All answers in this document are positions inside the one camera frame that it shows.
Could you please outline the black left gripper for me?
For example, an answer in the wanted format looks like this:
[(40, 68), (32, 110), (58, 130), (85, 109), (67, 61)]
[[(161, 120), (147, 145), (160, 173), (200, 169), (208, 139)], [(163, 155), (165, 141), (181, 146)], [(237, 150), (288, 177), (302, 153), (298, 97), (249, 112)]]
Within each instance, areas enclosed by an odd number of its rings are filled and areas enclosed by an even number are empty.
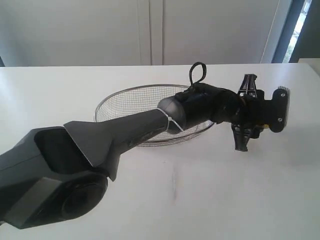
[(268, 124), (264, 119), (265, 92), (256, 88), (256, 79), (255, 74), (245, 74), (238, 92), (232, 93), (235, 112), (231, 118), (231, 129), (235, 150), (240, 152), (247, 152), (249, 139), (260, 137)]

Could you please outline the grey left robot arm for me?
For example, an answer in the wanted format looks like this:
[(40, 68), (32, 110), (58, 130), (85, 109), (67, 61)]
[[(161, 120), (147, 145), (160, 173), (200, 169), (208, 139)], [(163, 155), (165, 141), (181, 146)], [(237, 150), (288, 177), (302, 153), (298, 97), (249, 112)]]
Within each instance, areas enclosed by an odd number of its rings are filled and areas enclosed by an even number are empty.
[(148, 111), (34, 128), (0, 156), (0, 222), (26, 229), (83, 216), (116, 179), (123, 153), (206, 121), (264, 125), (268, 103), (262, 90), (240, 93), (197, 81)]

